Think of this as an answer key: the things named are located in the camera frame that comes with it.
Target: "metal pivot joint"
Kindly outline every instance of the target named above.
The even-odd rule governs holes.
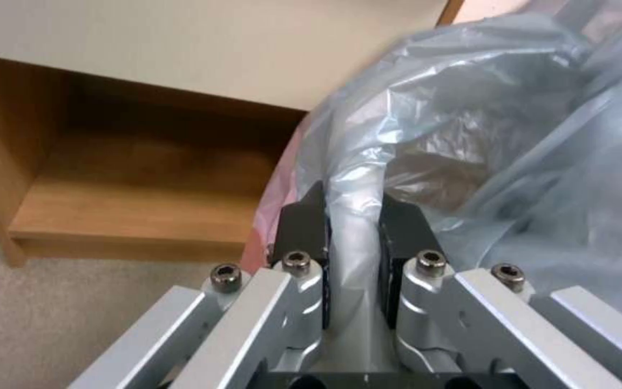
[[[282,269],[287,273],[301,277],[311,268],[311,256],[306,251],[290,251],[282,258]]]
[[[417,254],[417,271],[427,277],[440,277],[447,261],[440,251],[422,250]]]
[[[491,275],[515,293],[520,293],[525,286],[525,273],[513,264],[497,264],[491,268]]]
[[[235,264],[219,264],[210,272],[213,289],[220,293],[234,293],[241,288],[241,270]]]

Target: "wooden panel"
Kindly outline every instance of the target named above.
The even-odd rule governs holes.
[[[443,8],[443,12],[438,18],[436,25],[452,24],[457,17],[460,8],[462,8],[462,3],[464,3],[464,0],[449,0],[445,5],[445,8]]]
[[[106,258],[148,261],[237,263],[243,244],[214,242],[94,242],[63,239],[16,239],[25,254],[44,258]]]
[[[0,60],[0,245],[12,265],[25,257],[6,228],[59,128],[64,90],[56,71]]]
[[[294,126],[82,104],[9,227],[20,239],[242,244]]]
[[[0,0],[0,57],[309,110],[446,0]]]

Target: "translucent plastic sheet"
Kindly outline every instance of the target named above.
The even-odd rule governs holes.
[[[588,53],[539,15],[424,32],[305,120],[297,185],[325,180],[333,227],[331,366],[393,365],[375,308],[383,177],[399,198],[454,212],[570,113]]]
[[[383,190],[421,206],[458,270],[509,261],[542,293],[582,285],[622,310],[622,11],[584,3],[408,37],[301,123],[253,236],[324,181],[320,369],[397,366],[375,304]]]

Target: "beige carpet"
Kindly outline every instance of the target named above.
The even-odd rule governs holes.
[[[30,259],[0,251],[0,387],[65,387],[172,285],[198,288],[213,264]]]

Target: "wooden shelf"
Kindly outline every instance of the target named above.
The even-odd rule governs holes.
[[[0,61],[0,242],[14,265],[237,261],[302,116]]]
[[[240,253],[288,131],[115,98],[74,106],[10,223],[24,249],[49,254],[62,241]]]

